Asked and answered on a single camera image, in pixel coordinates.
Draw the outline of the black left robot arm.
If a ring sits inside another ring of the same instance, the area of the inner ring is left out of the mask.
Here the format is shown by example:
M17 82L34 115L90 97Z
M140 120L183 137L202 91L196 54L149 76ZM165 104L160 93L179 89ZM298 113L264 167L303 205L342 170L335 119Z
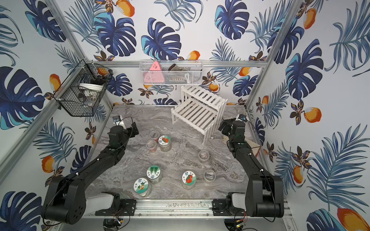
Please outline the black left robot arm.
M42 219L75 224L87 207L85 190L102 173L120 162L130 138L139 134L135 122L125 129L113 126L108 133L109 144L93 161L76 173L51 180L41 212Z

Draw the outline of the clear lidless jar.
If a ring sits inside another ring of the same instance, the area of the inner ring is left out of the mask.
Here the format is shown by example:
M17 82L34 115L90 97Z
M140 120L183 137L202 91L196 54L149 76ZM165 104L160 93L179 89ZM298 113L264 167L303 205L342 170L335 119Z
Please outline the clear lidless jar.
M151 140L154 140L155 142L158 142L159 141L159 138L160 138L160 133L158 131L152 131L150 134L149 134L149 137Z
M155 140L149 140L146 142L146 148L149 152L155 152L157 150L157 142Z

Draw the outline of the white slatted wooden shelf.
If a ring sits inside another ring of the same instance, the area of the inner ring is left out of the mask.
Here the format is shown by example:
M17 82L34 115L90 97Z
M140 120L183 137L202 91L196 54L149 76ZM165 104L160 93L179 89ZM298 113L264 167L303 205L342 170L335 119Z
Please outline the white slatted wooden shelf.
M195 85L182 86L181 99L180 105L171 109L172 123L185 122L204 136L205 145L221 125L227 99Z

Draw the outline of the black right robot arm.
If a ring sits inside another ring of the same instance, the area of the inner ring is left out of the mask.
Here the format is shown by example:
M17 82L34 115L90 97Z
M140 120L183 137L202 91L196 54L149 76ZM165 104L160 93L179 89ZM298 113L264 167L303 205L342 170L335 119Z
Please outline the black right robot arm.
M228 137L226 145L229 152L248 176L248 186L244 193L246 214L262 218L283 217L282 179L266 170L253 154L252 147L245 140L245 123L235 119L224 120L219 130Z

